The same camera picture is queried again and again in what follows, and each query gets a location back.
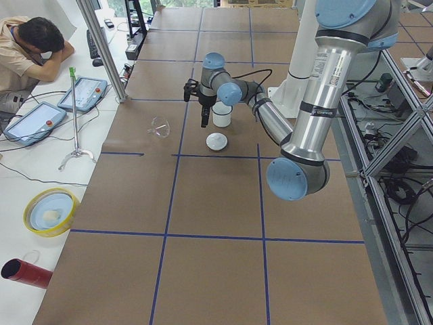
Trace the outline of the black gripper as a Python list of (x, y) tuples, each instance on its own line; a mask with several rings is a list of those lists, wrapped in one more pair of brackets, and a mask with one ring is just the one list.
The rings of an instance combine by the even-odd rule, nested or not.
[(198, 98), (199, 103), (202, 105), (201, 111), (201, 128), (206, 128), (209, 122), (210, 109), (216, 104), (216, 95), (206, 95), (202, 91), (202, 85), (199, 81), (188, 79), (183, 86), (183, 99), (185, 102), (190, 101), (191, 96)]

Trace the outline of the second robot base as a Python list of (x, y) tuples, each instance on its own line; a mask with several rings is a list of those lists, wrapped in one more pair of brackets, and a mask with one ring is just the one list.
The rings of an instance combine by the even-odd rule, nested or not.
[(401, 58), (406, 69), (403, 74), (409, 82), (426, 98), (429, 98), (432, 90), (428, 91), (422, 83), (432, 83), (432, 47), (422, 58)]

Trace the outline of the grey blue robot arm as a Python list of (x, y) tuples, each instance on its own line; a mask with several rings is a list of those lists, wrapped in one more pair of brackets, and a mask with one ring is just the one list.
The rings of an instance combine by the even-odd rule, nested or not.
[(196, 96), (201, 126), (217, 103), (247, 104), (281, 155), (267, 167), (272, 193), (300, 200), (326, 186), (330, 171), (322, 149), (353, 61), (360, 53), (392, 47), (398, 37), (400, 1), (306, 1), (292, 63), (300, 68), (300, 91), (290, 95), (288, 77), (277, 106), (258, 83), (232, 77), (224, 57), (208, 53), (201, 79), (188, 80), (184, 99)]

